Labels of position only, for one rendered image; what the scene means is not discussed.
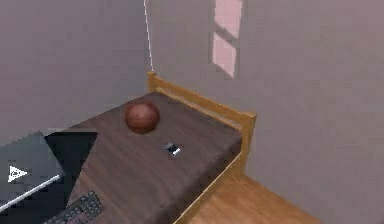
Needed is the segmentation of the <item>wooden bed with brown cover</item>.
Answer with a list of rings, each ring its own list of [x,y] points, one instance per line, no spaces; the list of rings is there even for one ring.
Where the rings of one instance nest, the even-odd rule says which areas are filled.
[[[72,126],[98,136],[80,176],[117,214],[117,224],[188,224],[221,182],[241,176],[256,116],[148,74],[134,103],[160,112],[155,130],[131,131],[118,106]],[[166,143],[181,151],[172,155]]]

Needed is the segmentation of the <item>black open laptop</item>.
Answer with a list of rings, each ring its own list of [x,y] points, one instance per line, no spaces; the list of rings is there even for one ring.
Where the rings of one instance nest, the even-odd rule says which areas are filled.
[[[0,224],[42,224],[67,207],[98,134],[35,132],[0,147]]]

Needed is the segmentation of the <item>small black and white phone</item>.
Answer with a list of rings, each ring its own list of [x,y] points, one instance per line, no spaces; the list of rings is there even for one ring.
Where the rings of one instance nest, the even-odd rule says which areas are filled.
[[[173,143],[166,143],[164,149],[172,155],[177,155],[181,151],[181,149]]]

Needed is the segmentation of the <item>brown basketball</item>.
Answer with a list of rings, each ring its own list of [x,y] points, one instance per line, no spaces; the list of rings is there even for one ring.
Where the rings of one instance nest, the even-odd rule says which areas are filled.
[[[127,127],[137,134],[147,134],[156,129],[160,121],[160,112],[150,102],[132,103],[124,109]]]

